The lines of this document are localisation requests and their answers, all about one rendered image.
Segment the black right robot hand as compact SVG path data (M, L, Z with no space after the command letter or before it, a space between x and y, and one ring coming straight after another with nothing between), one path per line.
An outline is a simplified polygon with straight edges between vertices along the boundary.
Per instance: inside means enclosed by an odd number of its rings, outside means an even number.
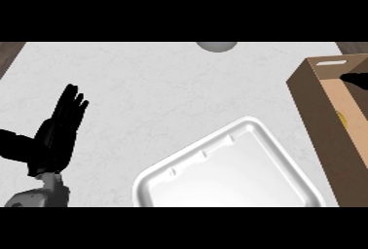
M368 73L347 73L342 74L341 79L363 89L368 89Z

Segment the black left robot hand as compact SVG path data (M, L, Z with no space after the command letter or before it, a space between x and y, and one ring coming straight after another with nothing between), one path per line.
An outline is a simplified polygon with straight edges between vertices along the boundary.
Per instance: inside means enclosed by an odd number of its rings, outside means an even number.
M26 162L30 177L47 172L60 173L67 168L88 104L79 87L69 84L52 117L42 123L33 138L0 129L0 157Z

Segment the brown cardboard box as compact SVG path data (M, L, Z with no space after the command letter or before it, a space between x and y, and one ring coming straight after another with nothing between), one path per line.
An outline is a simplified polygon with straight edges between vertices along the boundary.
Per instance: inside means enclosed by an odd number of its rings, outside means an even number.
M368 89L345 73L368 73L368 53L308 57L289 88L338 203L368 207Z

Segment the white foam tray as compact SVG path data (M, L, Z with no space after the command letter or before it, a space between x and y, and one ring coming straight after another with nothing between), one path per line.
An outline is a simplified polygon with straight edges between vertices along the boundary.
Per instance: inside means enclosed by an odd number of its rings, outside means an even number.
M323 207L326 200L268 127L243 117L150 166L140 207Z

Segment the grey round object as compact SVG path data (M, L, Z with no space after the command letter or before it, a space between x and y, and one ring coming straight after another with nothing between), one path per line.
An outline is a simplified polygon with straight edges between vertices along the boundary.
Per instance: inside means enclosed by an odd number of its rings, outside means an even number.
M208 52L224 53L237 46L237 42L199 42L197 45Z

